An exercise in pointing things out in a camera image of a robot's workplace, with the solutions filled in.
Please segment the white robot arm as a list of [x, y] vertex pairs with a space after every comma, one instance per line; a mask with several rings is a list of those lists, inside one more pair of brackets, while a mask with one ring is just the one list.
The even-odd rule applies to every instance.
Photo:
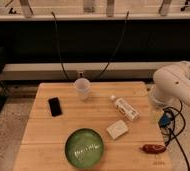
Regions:
[[159, 68], [153, 74], [153, 81], [148, 95], [153, 106], [165, 108], [177, 98], [190, 107], [190, 62], [180, 61]]

